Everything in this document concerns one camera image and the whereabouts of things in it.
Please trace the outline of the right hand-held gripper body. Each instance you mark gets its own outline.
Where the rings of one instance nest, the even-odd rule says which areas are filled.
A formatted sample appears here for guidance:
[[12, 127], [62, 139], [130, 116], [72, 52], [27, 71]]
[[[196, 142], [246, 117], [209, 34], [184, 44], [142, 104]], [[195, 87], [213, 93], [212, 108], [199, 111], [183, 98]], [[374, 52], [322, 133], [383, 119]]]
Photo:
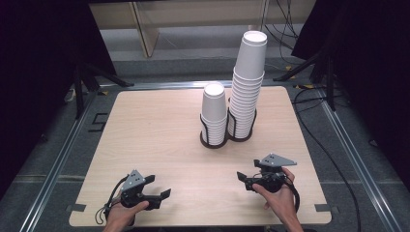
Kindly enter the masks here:
[[297, 164], [294, 160], [273, 153], [260, 161], [264, 166], [260, 168], [261, 178], [257, 184], [269, 192], [279, 191], [281, 186], [286, 182], [287, 175], [283, 172], [282, 168], [284, 166]]

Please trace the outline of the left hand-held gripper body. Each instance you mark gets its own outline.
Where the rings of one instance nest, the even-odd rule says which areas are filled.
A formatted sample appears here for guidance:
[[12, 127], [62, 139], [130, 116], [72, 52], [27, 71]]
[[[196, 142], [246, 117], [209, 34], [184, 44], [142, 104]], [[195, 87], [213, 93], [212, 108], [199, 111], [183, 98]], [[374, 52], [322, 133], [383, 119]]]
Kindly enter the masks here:
[[144, 178], [136, 169], [127, 177], [121, 188], [121, 204], [126, 208], [131, 208], [140, 202], [148, 201], [147, 211], [152, 210], [150, 207], [151, 200], [142, 193], [144, 187]]

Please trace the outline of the black wire cup holder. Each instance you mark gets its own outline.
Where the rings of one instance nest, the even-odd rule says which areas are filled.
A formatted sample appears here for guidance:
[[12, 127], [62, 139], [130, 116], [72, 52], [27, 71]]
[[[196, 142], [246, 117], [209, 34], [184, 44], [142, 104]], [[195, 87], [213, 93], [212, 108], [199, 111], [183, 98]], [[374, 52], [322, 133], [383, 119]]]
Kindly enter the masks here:
[[233, 98], [229, 99], [227, 108], [227, 133], [231, 140], [242, 142], [251, 138], [257, 110], [241, 110]]
[[210, 149], [218, 149], [225, 145], [228, 139], [227, 118], [211, 122], [203, 115], [200, 115], [200, 122], [202, 129], [199, 138], [203, 146]]

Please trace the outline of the short stack of paper cups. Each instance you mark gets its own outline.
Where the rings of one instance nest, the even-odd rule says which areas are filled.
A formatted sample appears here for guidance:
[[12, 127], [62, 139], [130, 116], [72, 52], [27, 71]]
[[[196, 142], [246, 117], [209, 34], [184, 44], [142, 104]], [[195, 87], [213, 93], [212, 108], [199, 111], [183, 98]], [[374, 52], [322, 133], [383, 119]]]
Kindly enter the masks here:
[[227, 109], [224, 86], [219, 82], [207, 84], [203, 90], [200, 114], [202, 141], [208, 146], [219, 146], [225, 140]]

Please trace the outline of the tall stack of paper cups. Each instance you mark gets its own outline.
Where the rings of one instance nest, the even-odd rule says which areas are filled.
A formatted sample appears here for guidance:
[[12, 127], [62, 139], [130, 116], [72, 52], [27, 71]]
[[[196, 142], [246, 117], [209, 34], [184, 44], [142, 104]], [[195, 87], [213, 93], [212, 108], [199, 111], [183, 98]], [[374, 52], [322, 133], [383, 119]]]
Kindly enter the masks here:
[[267, 36], [260, 31], [244, 33], [233, 69], [231, 97], [241, 110], [256, 108], [265, 75]]

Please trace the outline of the person's right hand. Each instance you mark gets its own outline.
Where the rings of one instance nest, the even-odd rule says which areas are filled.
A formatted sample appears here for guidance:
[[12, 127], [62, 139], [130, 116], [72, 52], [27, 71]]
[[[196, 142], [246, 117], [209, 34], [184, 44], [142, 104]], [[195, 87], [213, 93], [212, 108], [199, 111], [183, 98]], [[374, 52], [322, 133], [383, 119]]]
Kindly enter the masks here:
[[283, 185], [281, 189], [275, 193], [267, 191], [258, 184], [254, 184], [253, 189], [265, 198], [266, 203], [264, 209], [271, 209], [280, 221], [285, 218], [297, 218], [294, 194], [289, 186]]

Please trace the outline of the person's left hand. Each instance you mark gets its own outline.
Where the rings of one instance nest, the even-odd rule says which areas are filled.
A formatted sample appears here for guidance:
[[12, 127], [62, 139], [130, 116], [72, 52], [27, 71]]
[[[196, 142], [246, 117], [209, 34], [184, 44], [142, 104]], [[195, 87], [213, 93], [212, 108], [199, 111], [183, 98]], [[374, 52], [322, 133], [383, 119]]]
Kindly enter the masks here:
[[117, 223], [129, 225], [135, 218], [135, 215], [145, 210], [148, 206], [148, 201], [140, 202], [131, 208], [126, 208], [121, 203], [118, 203], [111, 208], [106, 224]]

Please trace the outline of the black tripod stand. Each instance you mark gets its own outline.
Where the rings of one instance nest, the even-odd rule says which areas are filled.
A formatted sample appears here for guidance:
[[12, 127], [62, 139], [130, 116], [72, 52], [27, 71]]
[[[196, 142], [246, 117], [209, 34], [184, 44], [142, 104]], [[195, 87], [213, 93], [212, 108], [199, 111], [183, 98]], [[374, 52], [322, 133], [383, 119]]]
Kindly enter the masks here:
[[117, 75], [105, 72], [91, 64], [77, 65], [73, 72], [73, 85], [76, 102], [76, 119], [85, 111], [85, 104], [83, 99], [83, 87], [86, 87], [88, 91], [96, 92], [101, 86], [96, 77], [101, 76], [121, 87], [132, 87], [133, 83], [126, 82], [120, 79]]
[[335, 111], [335, 95], [334, 95], [334, 60], [332, 54], [326, 49], [321, 49], [319, 52], [308, 58], [301, 65], [287, 72], [281, 77], [274, 78], [274, 81], [286, 81], [292, 76], [304, 71], [309, 66], [313, 66], [313, 70], [310, 74], [310, 81], [313, 84], [318, 84], [322, 80], [325, 80], [326, 88], [326, 102], [328, 106]]

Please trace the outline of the black curtain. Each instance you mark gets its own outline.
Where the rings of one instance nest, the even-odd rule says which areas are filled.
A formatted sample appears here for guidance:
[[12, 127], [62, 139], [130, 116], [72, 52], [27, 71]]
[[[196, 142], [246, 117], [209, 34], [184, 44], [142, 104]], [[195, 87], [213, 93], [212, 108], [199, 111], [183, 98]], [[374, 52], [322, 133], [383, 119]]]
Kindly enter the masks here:
[[0, 0], [0, 199], [89, 64], [115, 74], [92, 0]]
[[410, 0], [316, 0], [292, 54], [310, 58], [333, 30], [337, 78], [410, 190]]

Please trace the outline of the light wooden shelf unit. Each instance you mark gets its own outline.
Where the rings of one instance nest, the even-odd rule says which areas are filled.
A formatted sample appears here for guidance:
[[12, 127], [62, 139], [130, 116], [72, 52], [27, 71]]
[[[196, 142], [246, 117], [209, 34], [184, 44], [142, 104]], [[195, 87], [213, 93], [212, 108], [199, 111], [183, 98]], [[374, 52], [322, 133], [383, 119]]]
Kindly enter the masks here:
[[102, 30], [136, 29], [145, 57], [151, 57], [164, 27], [248, 25], [260, 30], [269, 0], [109, 0], [90, 3]]

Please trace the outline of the aluminium floor rail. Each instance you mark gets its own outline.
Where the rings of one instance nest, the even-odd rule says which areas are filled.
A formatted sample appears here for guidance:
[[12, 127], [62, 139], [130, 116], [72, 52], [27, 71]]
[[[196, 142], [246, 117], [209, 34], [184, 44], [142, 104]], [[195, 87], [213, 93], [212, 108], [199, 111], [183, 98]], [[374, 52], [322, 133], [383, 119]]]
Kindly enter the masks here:
[[323, 108], [386, 231], [403, 232], [385, 194], [371, 176], [365, 162], [361, 158], [360, 153], [345, 129], [345, 126], [341, 123], [337, 113], [332, 110], [327, 103], [324, 104]]
[[93, 103], [96, 93], [89, 93], [86, 95], [85, 104], [83, 106], [83, 111], [73, 120], [73, 123], [70, 126], [70, 130], [65, 136], [64, 143], [61, 148], [58, 150], [58, 153], [53, 160], [47, 174], [43, 177], [42, 187], [40, 188], [39, 193], [36, 195], [35, 200], [29, 208], [27, 216], [25, 217], [19, 232], [33, 232], [43, 211], [44, 208], [52, 194], [52, 191], [55, 188], [55, 185], [58, 181], [59, 175], [70, 156], [70, 152], [73, 149], [73, 144], [77, 139], [80, 130], [85, 122], [85, 117], [88, 114], [90, 105]]

